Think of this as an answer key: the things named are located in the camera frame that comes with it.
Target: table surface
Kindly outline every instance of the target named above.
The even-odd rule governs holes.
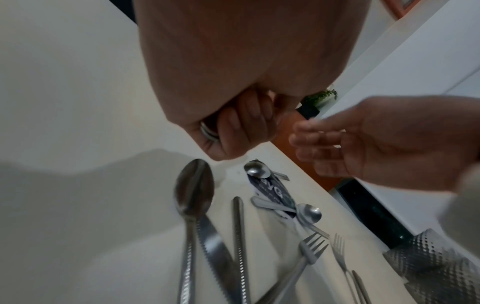
[[[203,152],[169,123],[150,87],[136,25],[109,2],[18,0],[0,10],[0,302],[173,303],[185,225],[173,205],[181,169]],[[373,303],[413,303],[387,248],[271,143],[210,162],[209,215],[233,247],[230,202],[245,201],[252,299],[299,256],[299,236],[256,210],[243,165],[258,158],[292,179],[297,203],[346,239],[346,262]],[[199,251],[197,303],[222,295]],[[353,303],[332,251],[296,289],[301,304]]]

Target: wooden frame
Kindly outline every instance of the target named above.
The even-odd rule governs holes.
[[[391,9],[393,14],[398,18],[405,16],[417,3],[421,0],[413,0],[408,5],[404,6],[402,0],[383,0],[385,4]]]

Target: green plant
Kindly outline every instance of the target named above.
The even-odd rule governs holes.
[[[339,94],[337,93],[337,91],[335,89],[332,89],[332,90],[327,89],[327,90],[323,90],[323,91],[320,91],[318,93],[306,96],[305,98],[302,99],[301,103],[302,104],[311,104],[311,105],[317,107],[322,102],[322,100],[324,100],[325,98],[327,98],[331,95],[335,95],[335,99],[337,99],[339,97]]]

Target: fork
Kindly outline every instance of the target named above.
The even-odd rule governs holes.
[[[287,295],[288,292],[295,287],[306,267],[309,264],[314,265],[329,246],[327,244],[317,251],[323,245],[323,243],[325,243],[325,240],[322,240],[316,245],[321,238],[321,235],[314,233],[300,242],[299,247],[303,257],[296,264],[295,268],[283,280],[274,285],[256,304],[282,303],[285,295]]]
[[[350,287],[350,292],[353,295],[353,299],[355,300],[355,303],[357,303],[357,297],[355,296],[355,293],[354,293],[352,287],[350,286],[350,281],[347,277],[347,273],[350,274],[350,276],[353,278],[353,282],[355,284],[355,289],[356,289],[356,292],[358,294],[358,297],[360,299],[361,304],[365,304],[365,301],[367,302],[367,304],[372,304],[367,291],[365,290],[365,288],[362,289],[361,286],[360,286],[360,282],[358,280],[360,277],[358,276],[358,274],[355,273],[357,275],[353,275],[350,272],[350,270],[347,268],[347,263],[345,263],[345,240],[337,233],[335,233],[335,238],[333,240],[331,248],[332,248],[333,255],[335,256],[335,259],[336,259],[337,263],[340,265],[340,268],[343,270],[343,272],[345,274],[346,281],[348,282],[348,286]]]

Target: serrated knife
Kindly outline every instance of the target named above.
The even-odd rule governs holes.
[[[239,268],[208,216],[202,216],[197,221],[196,231],[206,259],[228,302],[242,304]]]

